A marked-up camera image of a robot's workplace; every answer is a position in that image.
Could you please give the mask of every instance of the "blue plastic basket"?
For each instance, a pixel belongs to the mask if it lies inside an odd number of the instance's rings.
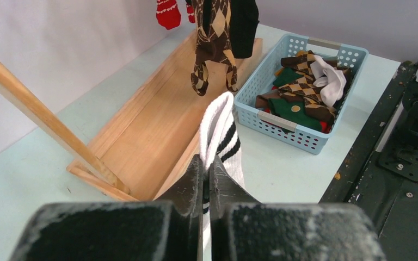
[[[271,90],[273,86],[272,83],[275,80],[275,72],[281,68],[281,58],[291,57],[300,50],[307,51],[310,49],[315,54],[322,57],[331,56],[329,54],[324,54],[326,50],[333,49],[334,52],[335,50],[338,50],[337,57],[339,59],[339,65],[342,64],[343,66],[350,67],[354,74],[352,85],[343,98],[342,106],[340,106],[337,111],[336,120],[328,134],[318,132],[254,108],[256,96]],[[235,108],[238,112],[239,122],[242,125],[282,142],[291,144],[312,154],[319,154],[328,139],[334,135],[334,130],[341,120],[342,112],[347,108],[347,100],[352,95],[355,85],[358,83],[361,75],[361,68],[368,55],[369,52],[366,49],[356,46],[313,39],[298,34],[284,35],[267,54],[235,96]],[[285,133],[282,131],[282,128],[292,132]]]

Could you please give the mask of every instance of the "black sock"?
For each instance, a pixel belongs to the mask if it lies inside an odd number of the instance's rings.
[[[238,59],[252,56],[255,33],[259,25],[259,9],[255,0],[231,0],[230,41]]]

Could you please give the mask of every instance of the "green sock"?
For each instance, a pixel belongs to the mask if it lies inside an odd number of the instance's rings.
[[[291,68],[284,68],[284,70],[278,75],[276,80],[273,82],[273,85],[280,87],[288,83],[292,83],[295,80],[303,77],[300,74],[295,73]]]
[[[289,103],[284,99],[268,99],[268,107],[273,115],[319,132],[323,130],[319,120],[311,118],[305,114],[305,106],[303,102]]]

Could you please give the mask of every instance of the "black stripe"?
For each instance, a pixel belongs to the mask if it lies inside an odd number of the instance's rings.
[[[235,135],[235,132],[236,132],[236,126],[235,126],[235,122],[233,122],[230,128],[228,129],[228,132],[226,132],[226,136],[224,137],[223,141],[217,147],[217,154],[222,152],[222,150],[224,150],[228,146],[228,143],[230,143],[231,139]]]
[[[227,152],[227,154],[223,155],[223,156],[220,158],[220,160],[222,161],[222,163],[223,163],[223,162],[225,162],[227,159],[229,159],[229,158],[233,157],[233,155],[235,155],[235,154],[236,154],[236,152],[238,152],[238,151],[239,151],[239,148],[240,148],[240,147],[241,147],[241,142],[239,141],[239,137],[238,137],[238,139],[236,140],[236,144],[234,145],[234,147],[233,147],[233,148],[231,148],[231,150],[230,150],[230,151],[228,151],[228,152]]]

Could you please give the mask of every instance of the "brown argyle sock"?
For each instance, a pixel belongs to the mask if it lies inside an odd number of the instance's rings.
[[[324,105],[319,94],[321,88],[313,85],[315,79],[310,68],[310,64],[315,61],[313,52],[303,52],[301,55],[291,58],[295,58],[294,63],[289,58],[283,58],[281,65],[295,70],[296,73],[302,74],[303,77],[286,85],[279,86],[278,89],[280,90],[281,97],[292,101],[297,99],[295,95],[301,96],[304,100],[305,113],[307,115],[320,121],[334,122],[335,109]]]
[[[212,1],[211,21],[207,33],[203,28],[204,1]],[[230,0],[192,0],[198,38],[196,61],[192,73],[192,87],[199,96],[204,96],[209,85],[206,61],[227,64],[226,87],[237,91],[237,70],[230,43]]]

